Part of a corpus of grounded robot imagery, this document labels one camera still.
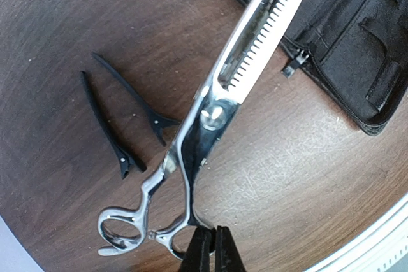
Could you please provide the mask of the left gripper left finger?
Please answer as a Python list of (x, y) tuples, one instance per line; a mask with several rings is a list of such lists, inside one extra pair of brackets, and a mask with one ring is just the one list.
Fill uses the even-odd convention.
[(212, 231), (197, 227), (189, 243), (179, 272), (209, 272)]

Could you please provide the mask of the black zip tool case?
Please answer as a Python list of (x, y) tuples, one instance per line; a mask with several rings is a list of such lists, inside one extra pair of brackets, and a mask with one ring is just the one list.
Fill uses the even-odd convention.
[(302, 0), (280, 46), (283, 75), (304, 71), (377, 136), (407, 91), (407, 0)]

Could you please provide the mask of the silver thinning shears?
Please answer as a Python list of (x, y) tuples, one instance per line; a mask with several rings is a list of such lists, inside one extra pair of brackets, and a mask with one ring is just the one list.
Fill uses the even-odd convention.
[[(178, 259), (185, 253), (173, 240), (186, 227), (203, 229), (211, 237), (215, 227), (194, 207), (194, 190), (201, 168), (214, 145), (244, 103), (288, 29), (302, 0), (250, 0), (179, 127), (163, 161), (141, 185), (135, 210), (107, 207), (98, 218), (98, 231), (106, 241), (101, 256), (122, 255), (146, 239), (165, 246)], [(158, 188), (176, 170), (182, 173), (186, 207), (168, 227), (148, 228), (149, 204)]]

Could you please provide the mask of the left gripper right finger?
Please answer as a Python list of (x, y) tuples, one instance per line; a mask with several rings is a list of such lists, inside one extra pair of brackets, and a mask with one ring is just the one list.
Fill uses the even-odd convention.
[(218, 226), (215, 243), (215, 271), (246, 272), (241, 256), (228, 227)]

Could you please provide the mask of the black hair clip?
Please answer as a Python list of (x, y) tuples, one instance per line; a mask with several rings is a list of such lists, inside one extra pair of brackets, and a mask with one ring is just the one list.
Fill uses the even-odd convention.
[(154, 110), (153, 107), (151, 107), (151, 105), (138, 93), (138, 91), (128, 81), (126, 81), (126, 79), (107, 60), (96, 52), (91, 52), (91, 55), (125, 87), (133, 98), (136, 99), (138, 104), (143, 108), (153, 133), (156, 135), (160, 144), (165, 147), (166, 141), (163, 137), (163, 130), (179, 125), (180, 122), (178, 120), (168, 118)]
[(128, 176), (131, 166), (136, 167), (138, 171), (144, 173), (147, 170), (146, 163), (144, 163), (139, 156), (128, 149), (119, 139), (117, 133), (114, 131), (114, 128), (110, 125), (106, 115), (103, 113), (103, 109), (92, 89), (88, 74), (85, 71), (81, 71), (80, 76), (85, 95), (91, 106), (92, 112), (117, 156), (120, 165), (121, 178), (125, 179)]

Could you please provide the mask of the aluminium front rail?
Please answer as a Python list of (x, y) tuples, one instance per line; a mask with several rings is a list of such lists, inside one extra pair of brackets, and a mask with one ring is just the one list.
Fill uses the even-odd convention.
[(407, 255), (407, 195), (359, 236), (309, 271), (387, 271)]

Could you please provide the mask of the black hair clip right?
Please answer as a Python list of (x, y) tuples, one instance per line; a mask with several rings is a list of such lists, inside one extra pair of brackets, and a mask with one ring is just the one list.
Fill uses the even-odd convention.
[(179, 125), (180, 122), (178, 120), (168, 118), (154, 110), (153, 107), (151, 107), (151, 105), (138, 93), (138, 91), (128, 81), (126, 81), (126, 79), (107, 60), (96, 52), (91, 52), (91, 55), (125, 87), (133, 98), (136, 99), (138, 104), (143, 108), (153, 133), (156, 135), (160, 144), (165, 147), (166, 141), (163, 137), (163, 130)]

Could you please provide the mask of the black hair clip left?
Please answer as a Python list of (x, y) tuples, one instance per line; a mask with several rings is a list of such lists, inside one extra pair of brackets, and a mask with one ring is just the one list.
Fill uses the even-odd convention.
[(144, 163), (139, 156), (128, 149), (119, 139), (117, 133), (114, 131), (114, 128), (110, 125), (106, 115), (103, 113), (103, 109), (92, 89), (88, 74), (85, 71), (81, 71), (80, 76), (85, 95), (91, 106), (92, 112), (117, 156), (120, 165), (121, 178), (125, 179), (128, 176), (131, 166), (136, 167), (138, 171), (144, 173), (147, 170), (146, 163)]

